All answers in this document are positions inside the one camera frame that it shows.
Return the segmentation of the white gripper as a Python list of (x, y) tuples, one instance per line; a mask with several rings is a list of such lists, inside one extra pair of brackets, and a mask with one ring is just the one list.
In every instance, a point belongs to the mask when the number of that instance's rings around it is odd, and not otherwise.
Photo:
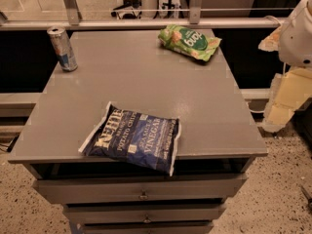
[(312, 0), (301, 0), (291, 14), (258, 45), (265, 52), (279, 50), (279, 59), (291, 66), (276, 74), (264, 109), (262, 128), (269, 133), (285, 128), (294, 113), (312, 97)]

